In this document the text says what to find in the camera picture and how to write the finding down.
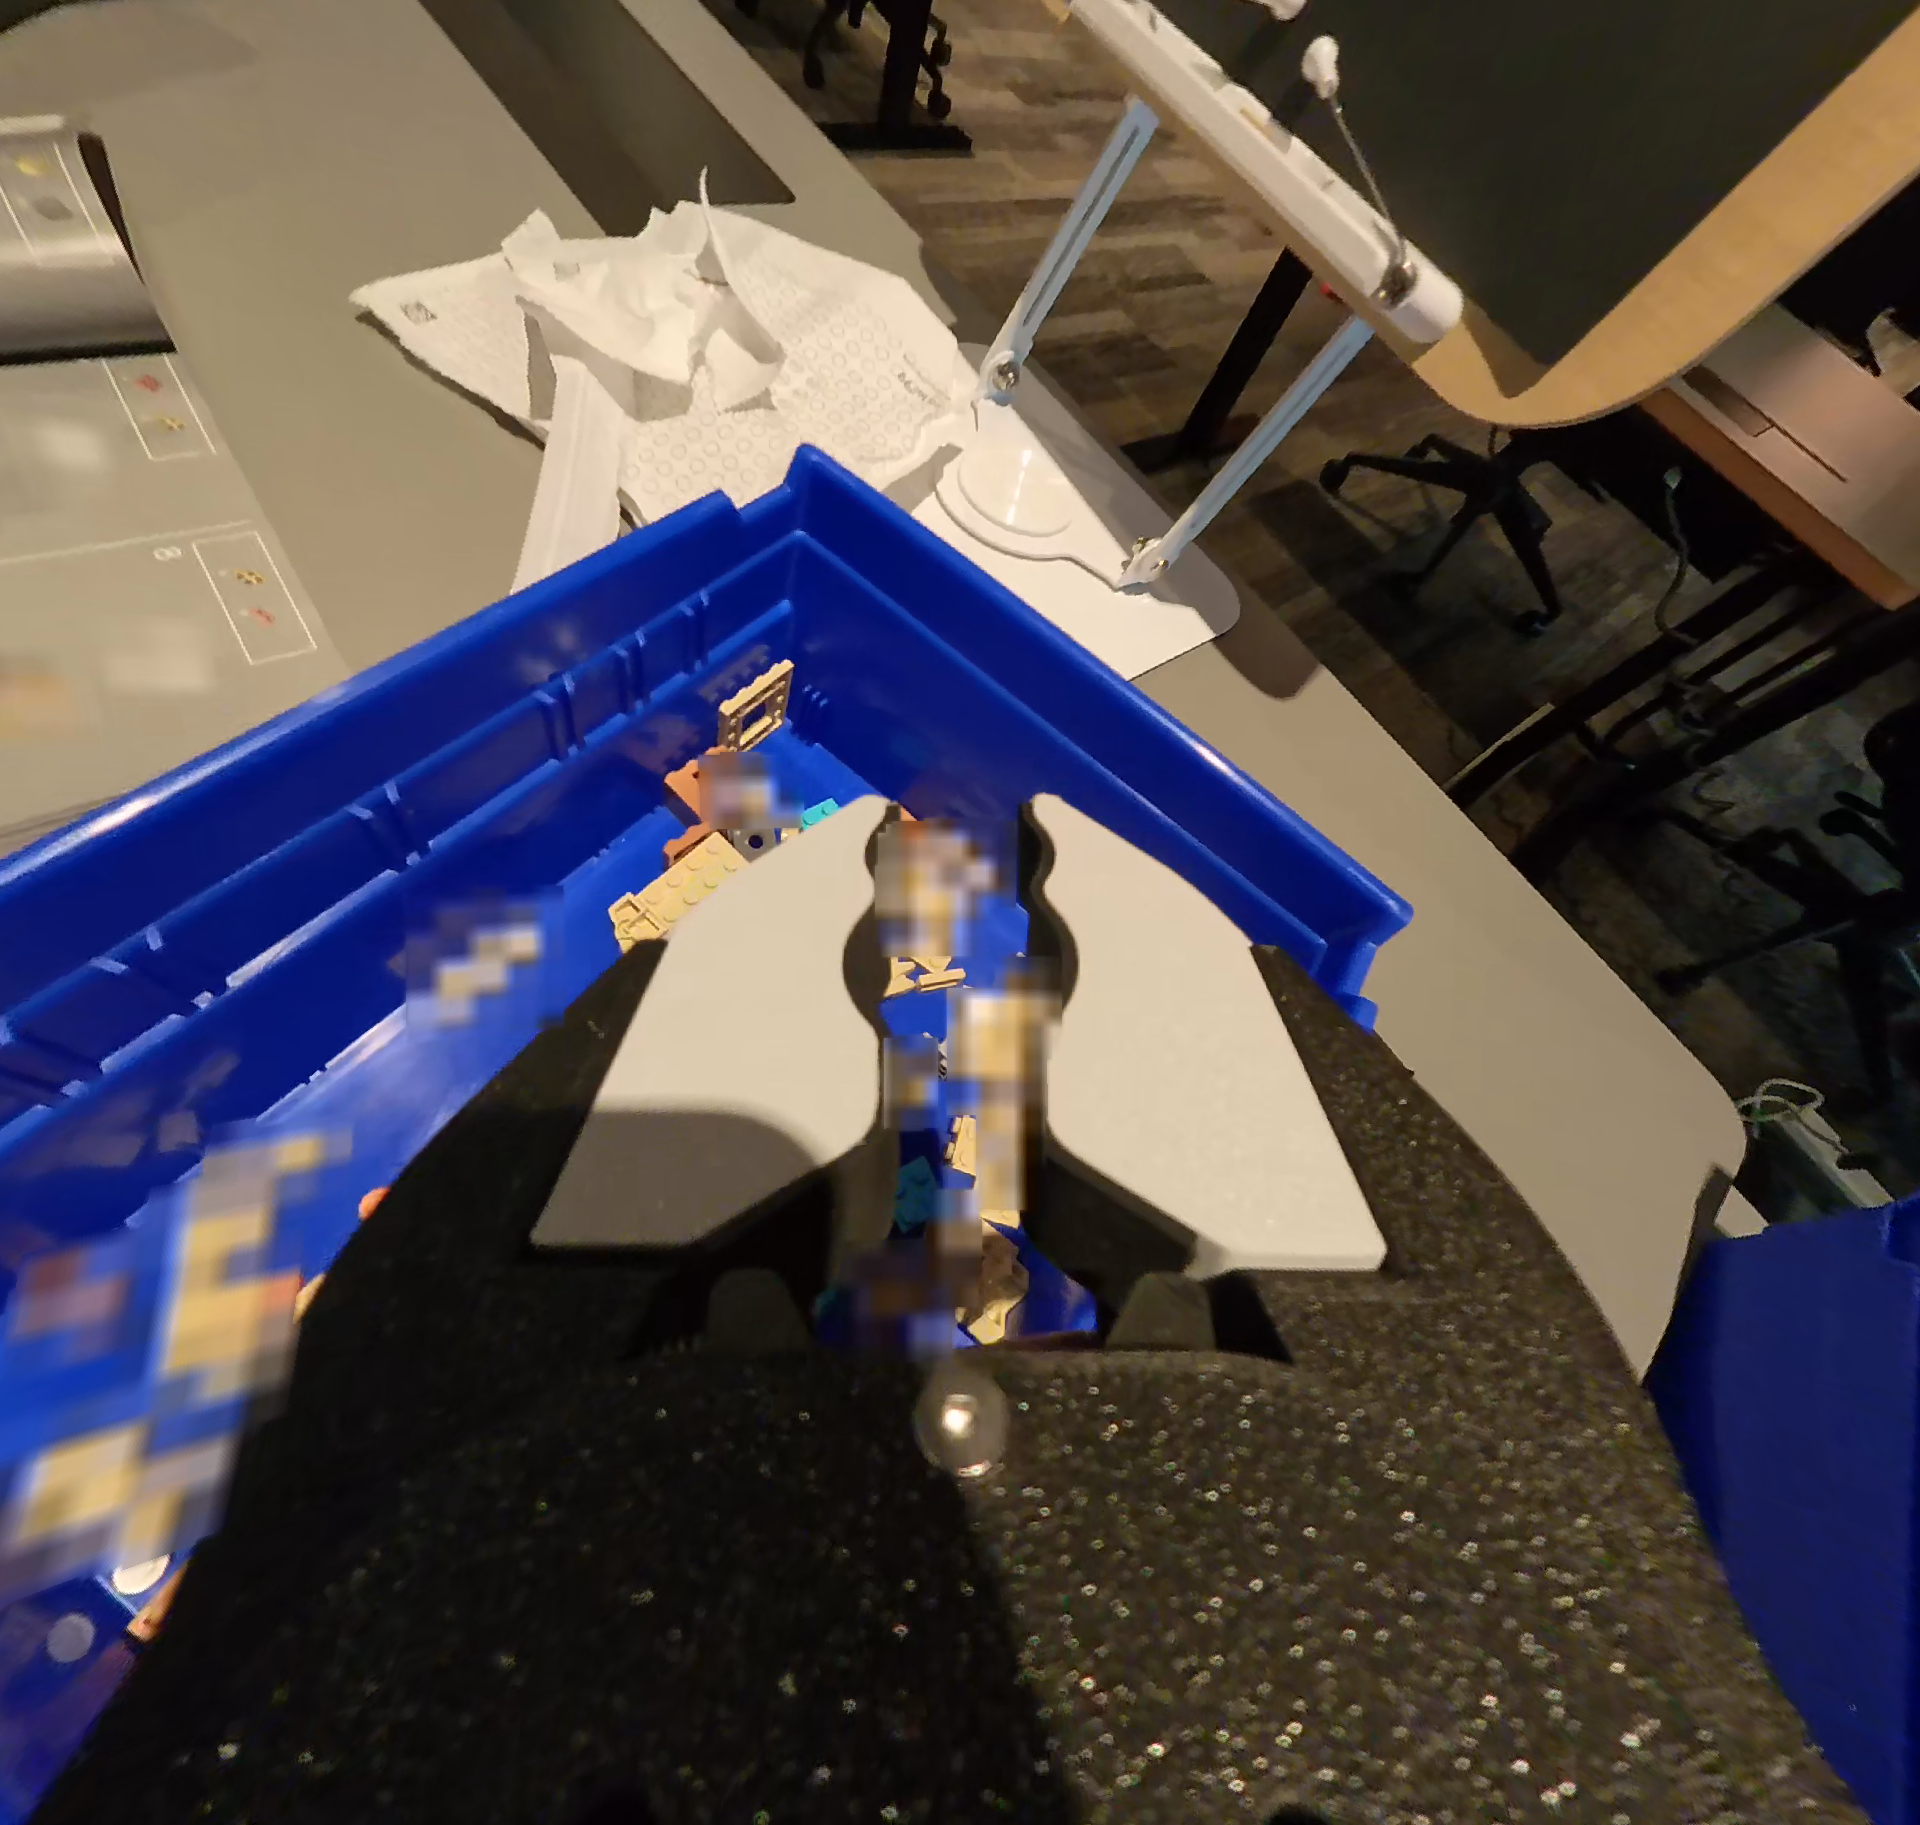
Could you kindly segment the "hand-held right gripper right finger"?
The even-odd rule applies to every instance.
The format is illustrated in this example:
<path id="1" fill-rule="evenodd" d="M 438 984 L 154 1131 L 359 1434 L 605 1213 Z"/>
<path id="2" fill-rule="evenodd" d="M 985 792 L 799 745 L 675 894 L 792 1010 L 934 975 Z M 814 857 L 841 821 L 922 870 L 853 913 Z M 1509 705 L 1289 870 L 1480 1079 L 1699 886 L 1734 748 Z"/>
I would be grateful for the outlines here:
<path id="1" fill-rule="evenodd" d="M 1191 1277 L 1378 1274 L 1388 1239 L 1243 927 L 1070 802 L 1026 813 L 1070 960 L 1046 1059 L 1063 1157 L 1156 1220 Z"/>

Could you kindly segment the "crumpled white paper bags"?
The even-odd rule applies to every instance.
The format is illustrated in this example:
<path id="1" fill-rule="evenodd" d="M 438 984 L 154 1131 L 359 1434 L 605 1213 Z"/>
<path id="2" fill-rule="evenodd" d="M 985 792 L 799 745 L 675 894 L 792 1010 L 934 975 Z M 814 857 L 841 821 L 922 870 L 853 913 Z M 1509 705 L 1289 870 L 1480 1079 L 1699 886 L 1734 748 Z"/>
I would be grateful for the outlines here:
<path id="1" fill-rule="evenodd" d="M 707 192 L 635 235 L 534 212 L 493 256 L 355 292 L 394 345 L 544 445 L 512 589 L 799 447 L 890 491 L 962 437 L 973 373 L 899 277 Z"/>

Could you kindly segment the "open instruction booklet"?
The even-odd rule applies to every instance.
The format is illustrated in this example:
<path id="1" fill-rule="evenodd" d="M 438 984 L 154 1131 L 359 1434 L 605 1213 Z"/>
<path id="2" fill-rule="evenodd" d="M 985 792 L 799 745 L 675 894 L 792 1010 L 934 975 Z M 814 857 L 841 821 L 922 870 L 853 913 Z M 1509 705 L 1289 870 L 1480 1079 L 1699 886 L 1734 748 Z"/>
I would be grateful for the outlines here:
<path id="1" fill-rule="evenodd" d="M 103 140 L 3 119 L 3 853 L 344 676 L 138 268 Z"/>

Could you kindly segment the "dark panel with wooden edge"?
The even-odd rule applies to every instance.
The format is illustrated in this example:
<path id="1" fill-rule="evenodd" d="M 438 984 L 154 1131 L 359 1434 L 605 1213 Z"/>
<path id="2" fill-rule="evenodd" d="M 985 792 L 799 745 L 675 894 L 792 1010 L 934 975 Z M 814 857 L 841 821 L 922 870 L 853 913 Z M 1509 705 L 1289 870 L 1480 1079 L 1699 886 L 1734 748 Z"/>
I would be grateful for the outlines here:
<path id="1" fill-rule="evenodd" d="M 1154 0 L 1301 142 L 1339 101 L 1391 216 L 1462 295 L 1413 373 L 1511 428 L 1688 373 L 1918 179 L 1918 0 Z"/>

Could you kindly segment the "white desk lamp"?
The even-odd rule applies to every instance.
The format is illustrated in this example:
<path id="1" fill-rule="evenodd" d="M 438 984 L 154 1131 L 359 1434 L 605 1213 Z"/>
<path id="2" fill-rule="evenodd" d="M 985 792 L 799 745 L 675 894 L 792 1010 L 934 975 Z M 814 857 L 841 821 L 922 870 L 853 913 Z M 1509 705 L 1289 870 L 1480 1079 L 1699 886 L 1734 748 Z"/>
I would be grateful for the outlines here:
<path id="1" fill-rule="evenodd" d="M 1253 5 L 1270 26 L 1288 26 L 1308 5 L 1236 2 Z M 1465 302 L 1452 277 L 1394 224 L 1354 150 L 1337 97 L 1335 36 L 1308 36 L 1301 75 L 1308 109 L 1323 113 L 1350 150 L 1354 179 L 1304 140 L 1301 121 L 1280 119 L 1277 103 L 1238 84 L 1150 0 L 1043 5 L 1091 35 L 1126 72 L 1133 92 L 1017 305 L 984 349 L 956 454 L 922 514 L 1119 681 L 1139 681 L 1236 627 L 1238 599 L 1197 552 L 1197 540 L 1371 334 L 1394 332 L 1413 349 L 1433 349 L 1457 325 Z M 1022 396 L 1036 334 L 1161 119 L 1197 137 L 1222 171 L 1251 190 L 1280 227 L 1285 248 L 1304 256 L 1308 277 L 1335 290 L 1347 317 L 1185 513 L 1149 535 L 1130 535 L 1126 523 L 1144 519 L 1144 496 L 1130 491 L 1117 470 L 1051 454 L 1040 414 Z"/>

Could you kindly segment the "blue plastic bin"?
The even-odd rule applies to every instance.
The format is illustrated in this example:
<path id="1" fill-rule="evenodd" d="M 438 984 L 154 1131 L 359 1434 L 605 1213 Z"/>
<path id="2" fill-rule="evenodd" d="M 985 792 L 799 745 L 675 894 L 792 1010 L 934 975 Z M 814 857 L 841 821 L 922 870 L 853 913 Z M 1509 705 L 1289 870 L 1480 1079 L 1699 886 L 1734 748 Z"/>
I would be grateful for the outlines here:
<path id="1" fill-rule="evenodd" d="M 1918 1823 L 1918 1198 L 1713 1239 L 1647 1391 L 1816 1743 Z"/>
<path id="2" fill-rule="evenodd" d="M 1051 792 L 1289 957 L 1361 1031 L 1408 904 L 824 454 L 711 495 L 415 648 L 3 857 L 3 1527 L 27 1479 L 103 1432 L 140 1474 L 240 1449 L 244 1407 L 160 1371 L 207 1157 L 278 1169 L 264 1289 L 350 1252 L 350 1203 L 424 1160 L 447 1293 L 371 1290 L 346 1346 L 322 1309 L 299 1391 L 342 1527 L 424 1448 L 648 1341 L 674 1263 L 648 1239 L 534 1253 L 530 1203 L 582 1118 L 586 1023 L 617 960 L 609 904 L 661 870 L 667 774 L 780 660 L 767 740 L 802 808 L 860 795 L 1008 824 Z"/>

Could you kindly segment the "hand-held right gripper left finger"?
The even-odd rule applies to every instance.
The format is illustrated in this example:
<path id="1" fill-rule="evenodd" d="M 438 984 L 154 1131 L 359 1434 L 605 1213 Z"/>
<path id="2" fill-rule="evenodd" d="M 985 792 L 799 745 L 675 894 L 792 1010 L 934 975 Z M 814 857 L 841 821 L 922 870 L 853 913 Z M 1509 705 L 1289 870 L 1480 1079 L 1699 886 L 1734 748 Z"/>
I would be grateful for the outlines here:
<path id="1" fill-rule="evenodd" d="M 862 795 L 681 920 L 534 1222 L 537 1252 L 728 1239 L 822 1183 L 830 1252 L 885 1241 L 899 1142 L 885 1127 L 876 839 Z"/>

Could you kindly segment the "pile of toy bricks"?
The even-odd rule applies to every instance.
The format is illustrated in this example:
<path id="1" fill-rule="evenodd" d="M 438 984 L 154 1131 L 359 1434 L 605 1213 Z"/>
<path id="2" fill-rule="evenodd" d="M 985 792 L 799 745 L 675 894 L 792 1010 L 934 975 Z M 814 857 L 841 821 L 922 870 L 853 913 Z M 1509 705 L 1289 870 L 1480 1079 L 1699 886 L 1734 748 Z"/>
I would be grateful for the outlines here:
<path id="1" fill-rule="evenodd" d="M 609 909 L 634 968 L 634 1014 L 674 927 L 748 866 L 824 824 L 834 808 L 787 824 L 774 775 L 736 745 L 667 775 L 693 824 L 663 870 Z M 1008 904 L 1004 871 L 984 834 L 913 826 L 896 808 L 876 839 L 876 917 L 890 953 L 885 996 L 959 988 L 962 964 L 938 957 L 953 932 Z M 609 1065 L 581 1108 L 485 1113 L 468 1100 L 482 1153 L 457 1163 L 461 1209 L 519 1153 L 537 1160 L 544 1213 L 565 1157 L 627 1033 L 605 1033 Z M 988 1108 L 953 1122 L 949 1157 L 909 1157 L 953 1082 L 931 1037 L 881 1041 L 885 1127 L 899 1142 L 890 1229 L 881 1244 L 829 1268 L 829 1327 L 860 1321 L 922 1344 L 996 1344 L 1023 1327 L 1026 1268 L 1017 1189 L 978 1192 L 988 1157 Z M 346 1192 L 371 1218 L 400 1178 L 400 1156 L 344 1118 L 234 1127 L 180 1186 L 160 1189 L 122 1237 L 37 1253 L 19 1278 L 3 1332 L 3 1371 L 19 1408 L 10 1426 L 37 1437 L 13 1456 L 3 1488 L 5 1599 L 70 1575 L 130 1571 L 122 1594 L 152 1590 L 221 1520 L 242 1426 L 278 1394 L 294 1332 L 344 1244 Z M 675 1252 L 537 1252 L 544 1261 L 635 1258 L 688 1274 L 717 1263 L 731 1239 L 770 1239 L 798 1189 L 728 1239 Z"/>

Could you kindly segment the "tan wooden table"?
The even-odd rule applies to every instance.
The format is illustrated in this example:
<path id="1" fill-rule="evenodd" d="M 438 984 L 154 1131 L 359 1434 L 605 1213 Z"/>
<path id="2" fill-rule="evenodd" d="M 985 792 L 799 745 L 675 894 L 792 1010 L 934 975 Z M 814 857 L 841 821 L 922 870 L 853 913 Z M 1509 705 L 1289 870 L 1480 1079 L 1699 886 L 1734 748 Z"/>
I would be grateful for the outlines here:
<path id="1" fill-rule="evenodd" d="M 1918 409 L 1766 308 L 1641 400 L 1671 437 L 1885 611 L 1918 596 Z"/>

